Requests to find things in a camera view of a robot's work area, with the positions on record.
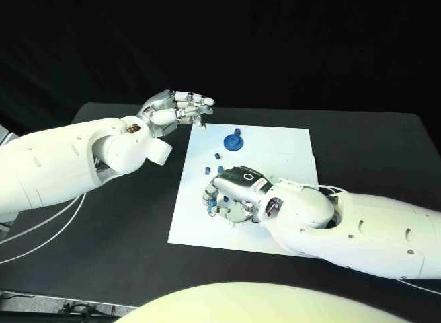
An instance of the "white paper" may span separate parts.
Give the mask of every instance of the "white paper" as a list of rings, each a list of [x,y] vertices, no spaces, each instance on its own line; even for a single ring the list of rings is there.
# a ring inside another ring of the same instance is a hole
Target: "white paper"
[[[224,139],[237,128],[244,147],[240,151],[228,151]],[[193,127],[169,236],[173,244],[293,255],[258,223],[237,223],[234,227],[225,218],[209,216],[202,196],[219,166],[224,169],[247,166],[264,173],[273,183],[278,178],[287,178],[319,184],[310,130],[234,124],[208,124],[206,131]]]

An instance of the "small part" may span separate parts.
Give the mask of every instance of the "small part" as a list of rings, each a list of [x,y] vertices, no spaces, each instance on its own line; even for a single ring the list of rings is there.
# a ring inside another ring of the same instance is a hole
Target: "small part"
[[[235,133],[228,135],[224,140],[225,148],[231,151],[238,151],[244,146],[244,140],[241,138],[241,129],[235,129]]]
[[[218,206],[218,200],[212,199],[209,207],[208,207],[208,212],[212,213],[212,207]]]

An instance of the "blue cap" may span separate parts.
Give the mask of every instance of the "blue cap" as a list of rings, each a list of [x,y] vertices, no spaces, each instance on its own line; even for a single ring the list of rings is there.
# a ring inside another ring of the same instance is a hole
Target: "blue cap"
[[[225,148],[231,151],[238,151],[244,146],[244,140],[241,138],[241,130],[235,129],[235,133],[228,135],[224,140]]]
[[[209,207],[208,207],[208,212],[211,213],[212,212],[212,207],[216,207],[218,206],[218,200],[214,200],[211,201],[211,204],[209,204]]]

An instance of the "sticker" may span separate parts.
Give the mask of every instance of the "sticker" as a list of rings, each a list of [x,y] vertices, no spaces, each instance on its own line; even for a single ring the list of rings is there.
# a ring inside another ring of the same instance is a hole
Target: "sticker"
[[[258,191],[261,190],[265,184],[267,184],[267,180],[265,180],[265,177],[263,177],[250,187],[250,191],[254,193],[258,193]]]

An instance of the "small blue piece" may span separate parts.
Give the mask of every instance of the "small blue piece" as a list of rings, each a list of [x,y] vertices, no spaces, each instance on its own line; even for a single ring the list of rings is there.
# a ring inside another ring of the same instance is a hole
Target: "small blue piece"
[[[212,212],[212,207],[216,207],[218,206],[218,200],[211,200],[211,204],[209,204],[209,207],[208,207],[208,212],[211,213]]]
[[[224,140],[225,148],[231,151],[238,151],[244,146],[244,140],[241,138],[241,129],[235,129],[235,133],[228,135]]]

